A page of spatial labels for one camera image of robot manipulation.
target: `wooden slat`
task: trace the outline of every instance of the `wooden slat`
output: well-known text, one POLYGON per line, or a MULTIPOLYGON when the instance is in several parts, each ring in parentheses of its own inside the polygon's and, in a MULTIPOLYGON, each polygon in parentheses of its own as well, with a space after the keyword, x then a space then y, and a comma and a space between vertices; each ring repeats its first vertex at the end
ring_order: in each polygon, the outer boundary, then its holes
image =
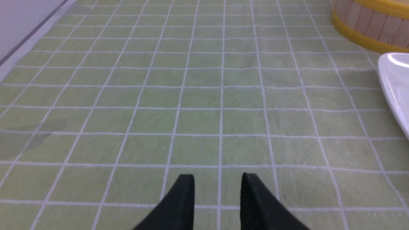
POLYGON ((378 40, 387 17, 386 14, 375 11, 372 15, 365 36, 372 38, 373 40, 378 40))
POLYGON ((355 29, 355 26, 357 25, 358 22, 358 17, 361 13, 362 5, 354 2, 351 7, 351 13, 349 14, 348 20, 346 22, 346 25, 351 28, 355 29))
POLYGON ((354 0, 345 0, 344 8, 342 9, 342 13, 340 17, 341 21, 345 24, 348 22, 348 17, 349 17, 349 14, 351 13, 351 7, 353 3, 354 3, 354 0))
POLYGON ((334 9, 338 18, 341 18, 342 9, 344 8, 345 1, 346 0, 335 0, 334 9))
POLYGON ((402 21, 392 45, 409 48, 409 20, 402 21))
POLYGON ((378 41, 391 45, 401 23, 401 18, 388 15, 378 41))

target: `floor tile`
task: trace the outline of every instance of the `floor tile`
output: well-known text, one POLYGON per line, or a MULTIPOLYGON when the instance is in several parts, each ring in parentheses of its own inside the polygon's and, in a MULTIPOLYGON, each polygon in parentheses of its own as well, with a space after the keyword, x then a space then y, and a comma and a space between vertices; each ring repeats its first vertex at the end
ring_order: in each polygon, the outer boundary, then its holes
POLYGON ((195 204, 217 204, 217 169, 170 168, 166 181, 166 192, 175 183, 180 174, 193 174, 195 177, 195 204))
POLYGON ((33 50, 49 50, 55 51, 63 43, 64 39, 41 38, 33 47, 33 50))
POLYGON ((92 51, 97 52, 121 52, 126 39, 98 39, 92 51))
POLYGON ((20 154, 30 137, 31 134, 0 133, 0 148, 3 149, 0 160, 13 161, 20 154))
POLYGON ((186 73, 185 86, 220 86, 221 70, 188 70, 186 73))
POLYGON ((88 116, 89 109, 53 109, 40 131, 79 132, 88 116))
POLYGON ((255 39, 228 39, 225 41, 225 52, 256 52, 255 39))
POLYGON ((182 110, 176 133, 219 134, 220 111, 182 110))
POLYGON ((1 83, 28 84, 37 75, 39 70, 40 68, 14 67, 1 83))
POLYGON ((350 89, 348 91, 351 94, 357 109, 389 109, 388 102, 381 89, 350 89))
POLYGON ((175 108, 178 106, 179 94, 178 88, 145 88, 139 106, 175 108))
POLYGON ((192 37, 192 30, 193 27, 165 27, 162 38, 190 39, 192 37))
POLYGON ((57 53, 50 59, 47 66, 77 67, 81 63, 84 56, 84 53, 57 53))
POLYGON ((367 140, 321 140, 330 166, 344 169, 379 170, 375 154, 367 140))
POLYGON ((344 207, 401 207, 382 174, 335 171, 344 207))
POLYGON ((332 53, 337 68, 372 68, 364 53, 332 53))
POLYGON ((222 40, 193 39, 192 52, 222 52, 222 40))
POLYGON ((370 137, 403 137, 393 114, 389 111, 359 112, 370 137))
POLYGON ((74 69, 45 68, 38 74, 36 79, 34 79, 33 84, 65 85, 69 81, 73 73, 74 69))
POLYGON ((312 118, 306 111, 268 111, 270 133, 277 135, 315 136, 312 118))
POLYGON ((263 52, 290 52, 290 45, 284 39, 263 39, 259 38, 258 50, 263 52))
POLYGON ((389 174, 389 179, 402 196, 406 205, 409 204, 409 175, 407 174, 389 174))
POLYGON ((43 66, 51 57, 51 53, 38 53, 30 52, 24 56, 17 65, 27 65, 27 66, 43 66))
POLYGON ((170 136, 128 136, 119 163, 166 164, 170 143, 170 136))
POLYGON ((401 229, 409 224, 406 212, 346 212, 351 230, 401 229))
POLYGON ((260 88, 226 88, 223 95, 225 108, 263 108, 260 88))
POLYGON ((0 119, 0 129, 34 131, 46 112, 42 108, 10 108, 0 119))
POLYGON ((353 109, 351 99, 344 89, 308 88, 306 93, 312 109, 353 109))
POLYGON ((298 53, 295 59, 299 68, 334 68, 328 54, 298 53))
POLYGON ((317 139, 272 138, 277 165, 326 165, 317 139))
POLYGON ((152 208, 103 207, 96 230, 132 229, 142 221, 152 208))
POLYGON ((127 38, 131 34, 131 27, 107 27, 102 31, 102 38, 127 38))
POLYGON ((10 105, 23 89, 22 86, 0 86, 0 105, 10 105))
POLYGON ((121 135, 82 135, 68 162, 113 164, 123 139, 121 135))
POLYGON ((50 200, 100 202, 111 170, 110 167, 65 167, 50 200))
POLYGON ((265 168, 224 168, 222 169, 222 205, 240 206, 240 185, 243 173, 256 174, 274 194, 273 169, 265 168))
POLYGON ((88 229, 92 227, 98 207, 47 205, 37 229, 88 229))
POLYGON ((195 230, 216 230, 217 210, 215 209, 195 209, 193 228, 195 230))
POLYGON ((69 39, 61 46, 60 51, 88 51, 93 45, 93 39, 69 39))
POLYGON ((326 49, 321 39, 292 39, 292 50, 294 52, 325 52, 326 49))
POLYGON ((385 170, 409 170, 408 140, 377 140, 373 144, 385 170))
POLYGON ((15 165, 0 187, 0 198, 44 200, 59 169, 59 166, 15 165))
POLYGON ((307 101, 303 91, 265 89, 267 108, 307 108, 307 101))
POLYGON ((221 67, 221 54, 190 54, 189 68, 221 67))
POLYGON ((172 133, 176 110, 138 109, 130 131, 135 133, 172 133))
POLYGON ((269 87, 301 86, 297 70, 261 70, 263 85, 269 87))
POLYGON ((0 223, 5 229, 29 229, 41 205, 0 204, 0 223))
POLYGON ((286 207, 337 207, 338 200, 326 169, 279 168, 281 202, 286 207))
POLYGON ((335 70, 300 70, 300 75, 306 86, 342 87, 335 70))
POLYGON ((63 163, 75 138, 74 135, 36 134, 18 160, 63 163))
POLYGON ((106 202, 157 203, 162 190, 164 173, 164 168, 117 168, 106 202))
POLYGON ((183 108, 219 108, 219 89, 184 89, 182 94, 183 108))
POLYGON ((118 59, 118 53, 91 53, 85 58, 81 66, 85 67, 110 67, 118 59))
POLYGON ((292 212, 292 214, 310 229, 344 229, 340 212, 292 212))
POLYGON ((173 144, 173 165, 217 165, 219 159, 218 137, 176 136, 173 144))
POLYGON ((287 38, 284 27, 256 26, 256 32, 259 38, 287 38))
POLYGON ((339 70, 346 87, 380 88, 376 70, 339 70))
POLYGON ((224 134, 266 134, 263 111, 223 111, 224 134))
POLYGON ((129 109, 95 109, 84 132, 124 133, 132 116, 129 109))
POLYGON ((144 84, 148 70, 116 68, 112 72, 108 85, 112 86, 141 86, 144 84))
POLYGON ((225 68, 258 67, 257 54, 225 54, 225 68))
POLYGON ((355 112, 314 111, 320 136, 364 136, 355 112))
POLYGON ((224 165, 271 164, 268 140, 264 137, 224 137, 222 148, 224 165))
POLYGON ((141 89, 137 88, 105 88, 97 106, 135 106, 141 89))
POLYGON ((61 92, 62 87, 28 87, 16 105, 51 106, 61 92))
POLYGON ((290 38, 319 38, 316 29, 311 27, 287 27, 287 32, 290 38))
POLYGON ((161 40, 159 43, 159 52, 188 52, 189 51, 189 40, 161 40))
POLYGON ((161 27, 135 27, 132 33, 133 38, 159 38, 162 32, 161 27))
POLYGON ((221 229, 240 229, 240 211, 222 210, 221 211, 221 229))
POLYGON ((155 68, 185 68, 187 54, 156 54, 152 67, 155 68))
POLYGON ((101 88, 68 87, 59 97, 56 106, 93 106, 101 88))
POLYGON ((222 38, 222 27, 197 27, 194 38, 222 38))
POLYGON ((260 54, 262 68, 294 68, 294 59, 291 54, 260 54))
POLYGON ((223 84, 225 86, 259 86, 258 69, 224 70, 223 84))

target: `green tile floor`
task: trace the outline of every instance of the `green tile floor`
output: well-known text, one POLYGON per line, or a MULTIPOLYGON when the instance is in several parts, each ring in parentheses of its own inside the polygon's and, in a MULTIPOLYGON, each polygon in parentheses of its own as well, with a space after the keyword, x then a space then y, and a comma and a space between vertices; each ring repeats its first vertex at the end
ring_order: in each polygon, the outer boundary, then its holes
POLYGON ((181 173, 196 230, 255 172, 315 230, 409 226, 409 142, 329 0, 78 0, 0 83, 0 228, 125 230, 181 173))

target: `white grout line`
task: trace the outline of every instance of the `white grout line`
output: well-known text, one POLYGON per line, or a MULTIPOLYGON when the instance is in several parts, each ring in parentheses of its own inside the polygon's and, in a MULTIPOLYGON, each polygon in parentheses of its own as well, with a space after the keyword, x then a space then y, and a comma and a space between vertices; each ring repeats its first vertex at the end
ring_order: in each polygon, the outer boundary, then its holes
MULTIPOLYGON (((109 22, 112 20, 112 18, 113 18, 113 15, 109 18, 109 20, 107 21, 105 27, 104 27, 104 28, 101 30, 101 32, 99 33, 97 39, 101 36, 101 34, 102 34, 103 31, 105 30, 106 26, 107 26, 107 25, 109 24, 109 22)), ((71 81, 72 78, 74 77, 75 73, 78 71, 78 69, 79 69, 78 67, 81 66, 81 65, 84 63, 84 61, 85 61, 85 59, 87 58, 89 52, 92 50, 92 48, 94 47, 94 45, 97 43, 97 39, 93 42, 93 44, 91 45, 91 47, 88 49, 88 53, 84 55, 84 57, 82 58, 81 62, 78 64, 77 68, 76 68, 76 69, 74 70, 74 72, 72 73, 70 79, 69 79, 68 82, 67 82, 67 85, 70 83, 70 81, 71 81)), ((65 165, 68 163, 68 160, 70 159, 71 154, 72 154, 72 152, 74 151, 74 148, 75 148, 75 146, 76 146, 76 144, 77 144, 79 138, 81 137, 81 134, 82 134, 82 132, 84 131, 84 129, 85 129, 85 127, 86 127, 86 124, 87 124, 89 118, 91 117, 92 112, 94 111, 95 106, 96 106, 97 103, 98 103, 98 99, 99 99, 99 97, 101 96, 102 91, 104 90, 105 86, 108 84, 108 81, 109 81, 109 79, 110 79, 110 77, 111 77, 113 71, 114 71, 114 70, 112 69, 112 71, 111 71, 111 73, 109 74, 107 80, 105 81, 104 86, 100 89, 100 91, 99 91, 97 97, 95 98, 95 102, 94 102, 94 104, 93 104, 91 110, 89 111, 88 116, 86 117, 86 119, 85 119, 85 121, 84 121, 84 124, 82 125, 79 134, 77 135, 76 139, 74 140, 74 143, 72 144, 72 147, 71 147, 71 149, 70 149, 70 151, 69 151, 67 157, 65 158, 64 164, 61 166, 60 171, 58 172, 58 174, 57 174, 57 176, 56 176, 56 178, 55 178, 55 180, 54 180, 54 182, 53 182, 53 184, 52 184, 50 190, 48 191, 48 193, 47 193, 47 195, 46 195, 46 197, 45 197, 45 199, 44 199, 45 201, 49 201, 52 192, 54 191, 55 187, 57 186, 57 182, 59 181, 59 179, 60 179, 60 177, 61 177, 61 174, 62 174, 63 171, 64 171, 65 165)), ((36 218, 35 218, 33 224, 31 225, 30 230, 34 230, 34 229, 35 229, 35 227, 36 227, 36 225, 37 225, 37 223, 38 223, 38 221, 39 221, 39 219, 40 219, 40 217, 41 217, 41 215, 42 215, 44 209, 45 209, 45 204, 43 204, 43 205, 41 206, 41 208, 39 209, 39 211, 38 211, 38 213, 37 213, 37 216, 36 216, 36 218)))
POLYGON ((162 190, 160 192, 160 197, 159 197, 160 200, 162 200, 163 197, 165 196, 166 183, 167 183, 168 174, 169 174, 169 165, 171 164, 173 145, 175 143, 176 129, 178 127, 179 113, 180 113, 180 108, 181 108, 181 105, 182 105, 183 88, 184 88, 184 84, 186 82, 186 76, 187 76, 187 70, 188 70, 188 66, 189 66, 190 53, 191 53, 191 50, 192 50, 193 37, 194 37, 194 34, 195 34, 197 13, 198 13, 198 9, 199 9, 200 0, 197 0, 197 1, 198 2, 197 2, 197 5, 196 5, 196 14, 195 14, 195 18, 194 18, 194 21, 193 21, 193 29, 192 29, 192 34, 191 34, 191 37, 190 37, 190 42, 189 42, 189 50, 188 50, 188 53, 187 53, 186 64, 185 64, 185 68, 184 68, 182 86, 181 86, 180 92, 179 92, 179 100, 178 100, 178 107, 177 107, 176 115, 175 115, 175 123, 173 124, 173 133, 172 133, 172 136, 171 136, 171 143, 170 143, 170 146, 169 146, 168 158, 166 160, 166 168, 165 168, 165 172, 164 172, 164 175, 163 175, 162 190))
MULTIPOLYGON (((148 4, 148 2, 149 2, 149 0, 146 0, 145 4, 143 5, 143 7, 142 7, 142 9, 141 9, 141 12, 145 9, 145 6, 148 4)), ((170 12, 171 8, 172 8, 172 4, 169 6, 168 16, 166 17, 165 25, 166 25, 166 23, 167 23, 167 21, 168 21, 169 12, 170 12)), ((135 27, 136 27, 136 25, 137 25, 139 19, 140 19, 140 16, 138 17, 137 21, 135 22, 135 25, 134 25, 134 27, 133 27, 133 29, 132 29, 132 32, 129 34, 129 37, 128 37, 128 40, 126 41, 126 44, 129 42, 129 38, 132 36, 132 33, 133 33, 133 31, 135 30, 135 27)), ((133 109, 132 117, 131 117, 131 120, 129 121, 127 130, 126 130, 127 133, 130 132, 130 129, 131 129, 131 127, 132 127, 133 120, 135 119, 135 115, 136 115, 136 112, 137 112, 137 108, 138 108, 138 105, 139 105, 139 103, 140 103, 140 98, 141 98, 141 96, 142 96, 144 87, 145 87, 145 85, 146 85, 146 83, 147 83, 147 81, 148 81, 148 78, 149 78, 149 75, 150 75, 150 72, 151 72, 151 68, 152 68, 153 62, 155 61, 155 56, 156 56, 157 50, 158 50, 159 45, 160 45, 160 41, 161 41, 161 37, 162 37, 163 32, 164 32, 164 29, 165 29, 165 25, 163 26, 162 32, 161 32, 161 35, 160 35, 160 38, 159 38, 159 40, 157 41, 156 48, 155 48, 155 52, 153 53, 153 56, 152 56, 152 59, 151 59, 151 63, 150 63, 150 65, 149 65, 148 72, 147 72, 147 74, 146 74, 146 77, 145 77, 143 86, 142 86, 142 88, 141 88, 141 91, 140 91, 140 93, 139 93, 139 95, 138 95, 138 99, 137 99, 136 105, 135 105, 135 107, 134 107, 134 109, 133 109)), ((114 177, 116 168, 117 168, 117 166, 118 166, 118 163, 119 163, 119 160, 120 160, 120 158, 121 158, 121 155, 122 155, 122 152, 123 152, 123 150, 124 150, 124 147, 125 147, 125 144, 126 144, 127 139, 128 139, 128 135, 126 134, 126 135, 124 136, 123 141, 122 141, 121 148, 119 149, 119 153, 118 153, 118 155, 117 155, 117 158, 115 159, 115 164, 114 164, 114 167, 113 167, 113 169, 112 169, 112 171, 111 171, 110 177, 109 177, 109 179, 108 179, 107 186, 105 187, 105 191, 104 191, 103 197, 102 197, 102 199, 101 199, 101 204, 100 204, 100 206, 98 207, 97 214, 96 214, 96 216, 95 216, 94 223, 93 223, 93 225, 92 225, 92 230, 94 230, 94 229, 97 227, 98 220, 99 220, 99 216, 100 216, 101 211, 102 211, 102 204, 105 202, 106 197, 108 196, 109 188, 110 188, 110 186, 111 186, 111 183, 112 183, 112 180, 113 180, 113 177, 114 177)))
MULTIPOLYGON (((255 19, 254 19, 254 9, 253 9, 253 1, 252 0, 250 0, 250 5, 251 5, 251 11, 252 11, 253 30, 254 30, 254 38, 255 38, 254 40, 255 40, 256 50, 257 50, 258 76, 260 78, 261 93, 263 95, 265 127, 266 127, 266 131, 267 131, 267 135, 270 135, 270 124, 269 124, 268 115, 267 115, 267 103, 266 103, 266 98, 265 98, 265 90, 264 90, 264 87, 263 87, 263 76, 262 76, 262 71, 261 71, 261 61, 260 61, 260 54, 259 54, 260 52, 259 52, 259 49, 258 49, 256 22, 255 22, 255 19)), ((269 150, 270 150, 271 164, 273 165, 272 174, 273 174, 273 180, 274 180, 275 197, 277 198, 277 200, 280 200, 280 190, 279 190, 279 184, 278 184, 278 179, 277 179, 277 170, 276 170, 276 167, 275 167, 275 158, 274 158, 274 151, 273 151, 273 145, 271 143, 271 138, 267 138, 267 141, 268 141, 268 147, 269 147, 269 150)))
MULTIPOLYGON (((67 202, 67 201, 36 201, 36 200, 8 200, 0 199, 0 203, 9 204, 45 204, 61 206, 99 206, 100 203, 94 202, 67 202)), ((104 207, 134 207, 134 208, 153 208, 157 204, 140 204, 140 203, 103 203, 104 207)), ((222 210, 240 210, 239 206, 227 205, 195 205, 196 209, 222 209, 222 210)), ((339 212, 339 207, 288 207, 290 212, 339 212)), ((384 211, 405 211, 402 207, 345 207, 348 212, 384 212, 384 211)))
MULTIPOLYGON (((65 85, 43 85, 43 84, 13 84, 13 83, 0 83, 0 86, 16 86, 16 87, 23 87, 23 86, 31 86, 31 87, 64 87, 65 85)), ((100 88, 103 85, 67 85, 67 87, 83 87, 83 88, 100 88)), ((140 88, 142 85, 111 85, 105 86, 106 88, 140 88)), ((303 89, 303 88, 316 88, 316 89, 350 89, 350 90, 381 90, 382 88, 367 88, 367 87, 339 87, 339 86, 292 86, 292 87, 272 87, 272 86, 245 86, 245 85, 235 85, 235 86, 184 86, 184 88, 190 89, 220 89, 223 88, 265 88, 265 89, 277 89, 277 90, 296 90, 296 89, 303 89)), ((167 89, 178 89, 182 88, 181 86, 145 86, 145 88, 167 88, 167 89)), ((13 106, 23 106, 23 105, 2 105, 0 107, 13 107, 13 106)))
POLYGON ((224 74, 225 74, 225 41, 226 41, 226 0, 223 0, 223 28, 222 28, 222 64, 220 73, 220 122, 219 122, 219 153, 217 172, 217 216, 216 230, 221 230, 222 222, 222 165, 223 165, 223 102, 224 102, 224 74))
MULTIPOLYGON (((85 18, 85 17, 83 17, 83 18, 81 19, 81 21, 78 22, 77 26, 84 20, 84 18, 85 18)), ((58 50, 64 45, 64 43, 65 43, 66 41, 67 41, 67 39, 65 39, 65 40, 60 44, 60 46, 57 48, 56 51, 58 51, 58 50)), ((32 83, 34 82, 34 80, 36 79, 36 77, 37 77, 38 75, 40 75, 41 71, 42 71, 42 70, 45 68, 45 66, 51 61, 51 59, 55 56, 55 54, 56 54, 56 53, 53 53, 53 54, 50 56, 50 58, 49 58, 49 59, 45 62, 45 64, 39 69, 39 71, 38 71, 37 74, 34 76, 34 78, 29 82, 29 84, 32 84, 32 83)), ((7 111, 18 101, 18 99, 24 94, 24 92, 25 92, 27 89, 28 89, 28 85, 25 86, 24 89, 17 95, 17 97, 16 97, 15 100, 10 104, 10 106, 8 106, 8 107, 3 111, 3 113, 0 115, 0 119, 3 118, 3 116, 7 113, 7 111)), ((59 95, 57 96, 57 98, 55 99, 55 101, 54 101, 54 103, 53 103, 53 106, 55 106, 55 104, 56 104, 56 102, 58 101, 59 97, 62 95, 64 89, 65 89, 65 88, 62 88, 62 89, 61 89, 59 95)), ((20 152, 20 153, 17 155, 17 157, 14 159, 14 162, 17 162, 18 159, 19 159, 19 158, 22 156, 22 154, 24 153, 24 151, 27 149, 27 147, 29 146, 31 140, 34 138, 36 132, 39 131, 41 125, 42 125, 43 122, 47 119, 47 117, 48 117, 48 115, 50 114, 50 112, 51 112, 53 106, 51 106, 51 107, 49 108, 49 110, 47 111, 47 113, 44 115, 44 117, 43 117, 43 119, 41 120, 40 124, 38 124, 38 126, 36 127, 36 129, 34 130, 34 132, 31 134, 30 138, 29 138, 29 139, 27 140, 27 142, 25 143, 24 147, 21 149, 21 152, 20 152)), ((6 174, 3 176, 2 180, 0 181, 0 187, 4 184, 5 180, 7 179, 7 177, 9 176, 9 174, 10 174, 10 172, 12 171, 13 168, 14 168, 14 164, 12 164, 12 165, 10 166, 9 170, 8 170, 8 171, 6 172, 6 174)))
MULTIPOLYGON (((314 24, 315 29, 316 29, 317 32, 319 33, 318 28, 317 28, 317 25, 315 24, 314 17, 311 15, 311 12, 310 12, 310 10, 309 10, 309 8, 308 8, 308 6, 307 6, 305 0, 303 0, 303 2, 304 2, 305 6, 306 6, 306 8, 307 8, 307 10, 308 10, 308 13, 310 14, 310 18, 311 18, 311 20, 312 20, 312 22, 313 22, 313 24, 314 24)), ((306 95, 308 107, 311 108, 310 103, 309 103, 309 100, 308 100, 308 96, 307 96, 307 94, 305 94, 305 95, 306 95)), ((330 163, 329 163, 328 158, 327 158, 327 155, 326 155, 326 153, 325 153, 325 149, 324 149, 324 147, 323 147, 323 145, 322 145, 321 138, 319 137, 319 134, 318 134, 318 128, 317 128, 317 124, 316 124, 316 120, 315 120, 314 113, 313 113, 312 111, 310 111, 310 114, 311 114, 311 117, 312 117, 312 123, 313 123, 313 125, 314 125, 315 134, 316 134, 317 137, 318 137, 319 147, 320 147, 320 149, 321 149, 321 152, 322 152, 322 155, 323 155, 323 157, 324 157, 325 163, 326 163, 326 165, 329 167, 329 166, 330 166, 330 163)), ((333 173, 332 169, 329 169, 329 173, 330 173, 330 176, 331 176, 331 180, 333 181, 333 184, 334 184, 335 193, 337 194, 338 205, 339 205, 339 207, 340 207, 340 209, 341 209, 341 216, 342 216, 342 222, 343 222, 343 224, 344 224, 344 229, 345 229, 345 230, 349 230, 348 222, 347 222, 347 220, 346 220, 346 215, 345 215, 345 211, 344 211, 344 205, 342 204, 341 192, 340 192, 340 190, 339 190, 337 180, 335 179, 335 176, 334 176, 334 173, 333 173)))

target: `wooden bucket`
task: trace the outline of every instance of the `wooden bucket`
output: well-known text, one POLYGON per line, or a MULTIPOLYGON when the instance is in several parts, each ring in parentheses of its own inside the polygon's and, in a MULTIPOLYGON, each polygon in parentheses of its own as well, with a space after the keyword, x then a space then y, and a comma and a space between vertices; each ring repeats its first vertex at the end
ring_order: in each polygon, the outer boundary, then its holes
POLYGON ((335 0, 334 27, 378 53, 409 53, 409 0, 335 0))

